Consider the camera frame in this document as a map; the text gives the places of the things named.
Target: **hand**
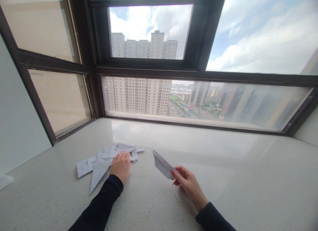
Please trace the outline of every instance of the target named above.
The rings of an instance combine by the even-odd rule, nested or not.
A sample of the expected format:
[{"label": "hand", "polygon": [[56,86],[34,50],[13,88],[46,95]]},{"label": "hand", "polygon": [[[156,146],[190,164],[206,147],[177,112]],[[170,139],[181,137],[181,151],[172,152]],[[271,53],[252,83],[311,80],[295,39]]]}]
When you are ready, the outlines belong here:
[{"label": "hand", "polygon": [[176,166],[175,169],[183,175],[184,178],[178,173],[171,171],[171,174],[176,179],[172,185],[179,186],[181,184],[192,201],[195,209],[200,212],[209,201],[205,197],[196,177],[191,171],[183,166]]},{"label": "hand", "polygon": [[130,158],[129,152],[121,151],[114,157],[112,166],[110,167],[110,174],[117,176],[123,184],[128,180],[130,174]]}]

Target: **wall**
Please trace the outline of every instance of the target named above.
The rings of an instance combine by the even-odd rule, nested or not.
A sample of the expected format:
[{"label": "wall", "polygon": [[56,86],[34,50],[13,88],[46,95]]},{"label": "wall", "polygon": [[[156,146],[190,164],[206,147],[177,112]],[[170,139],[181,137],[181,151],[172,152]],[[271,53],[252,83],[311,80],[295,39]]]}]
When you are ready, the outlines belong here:
[{"label": "wall", "polygon": [[51,147],[20,75],[0,37],[0,174]]},{"label": "wall", "polygon": [[318,146],[318,108],[307,118],[295,134],[295,138]]}]

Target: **white marble countertop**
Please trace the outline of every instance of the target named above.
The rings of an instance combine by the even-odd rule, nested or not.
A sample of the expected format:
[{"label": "white marble countertop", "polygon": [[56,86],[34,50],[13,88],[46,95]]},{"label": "white marble countertop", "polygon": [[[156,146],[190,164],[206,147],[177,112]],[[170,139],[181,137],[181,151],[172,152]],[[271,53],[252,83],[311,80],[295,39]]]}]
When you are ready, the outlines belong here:
[{"label": "white marble countertop", "polygon": [[154,166],[157,150],[193,171],[237,230],[315,230],[318,148],[287,138],[101,118],[10,172],[0,230],[68,230],[99,192],[77,162],[116,142],[146,149],[115,202],[106,230],[202,230],[185,193]]}]

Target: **sky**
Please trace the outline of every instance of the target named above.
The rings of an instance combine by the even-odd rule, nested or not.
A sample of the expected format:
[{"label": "sky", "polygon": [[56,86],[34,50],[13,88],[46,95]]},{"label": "sky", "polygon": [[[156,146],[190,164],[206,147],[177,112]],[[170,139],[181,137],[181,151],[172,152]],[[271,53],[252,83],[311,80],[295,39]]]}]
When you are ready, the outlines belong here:
[{"label": "sky", "polygon": [[[111,8],[112,32],[147,39],[160,30],[182,59],[191,5]],[[207,70],[299,74],[318,48],[318,0],[225,0]]]}]

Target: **paper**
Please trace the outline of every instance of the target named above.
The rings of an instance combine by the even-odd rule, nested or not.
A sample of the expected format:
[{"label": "paper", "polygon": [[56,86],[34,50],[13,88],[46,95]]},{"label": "paper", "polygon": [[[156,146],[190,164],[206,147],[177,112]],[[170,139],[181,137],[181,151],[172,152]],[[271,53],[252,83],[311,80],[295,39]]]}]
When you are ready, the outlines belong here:
[{"label": "paper", "polygon": [[99,181],[102,179],[103,175],[106,173],[108,168],[113,162],[113,158],[102,158],[103,153],[100,151],[97,153],[97,162],[94,165],[92,182],[90,184],[89,194],[93,192]]},{"label": "paper", "polygon": [[132,146],[132,145],[123,144],[123,143],[117,143],[116,148],[118,149],[119,152],[124,151],[124,150],[126,152],[131,152],[131,151],[135,150],[137,147]]},{"label": "paper", "polygon": [[96,155],[95,155],[95,156],[92,156],[92,157],[90,157],[90,158],[87,159],[87,162],[88,162],[89,164],[91,164],[91,163],[93,163],[93,162],[95,162],[95,161],[97,161],[97,156],[96,156]]},{"label": "paper", "polygon": [[136,148],[135,150],[133,150],[133,152],[142,152],[142,151],[146,151],[146,150],[143,148]]},{"label": "paper", "polygon": [[111,152],[112,152],[111,148],[104,147],[104,154],[102,155],[102,158],[108,158]]},{"label": "paper", "polygon": [[130,158],[130,161],[136,162],[138,160],[137,152],[132,152],[132,156],[129,158]]},{"label": "paper", "polygon": [[94,168],[94,164],[97,161],[97,156],[92,156],[88,159],[85,159],[79,163],[77,163],[77,178],[86,175],[87,173],[91,172]]},{"label": "paper", "polygon": [[130,161],[136,162],[138,160],[138,152],[145,151],[143,148],[138,148],[135,144],[117,143],[115,146],[104,147],[104,152],[98,152],[97,155],[92,156],[77,163],[77,176],[81,176],[93,171],[92,181],[90,184],[89,194],[93,192],[99,181],[102,179],[108,168],[111,166],[113,159],[121,151],[130,152],[132,156]]},{"label": "paper", "polygon": [[111,151],[110,154],[109,154],[109,157],[114,158],[117,155],[118,155],[118,151]]},{"label": "paper", "polygon": [[152,151],[155,158],[155,166],[165,177],[172,180],[174,179],[171,171],[179,173],[175,168],[173,168],[158,152],[155,150]]}]

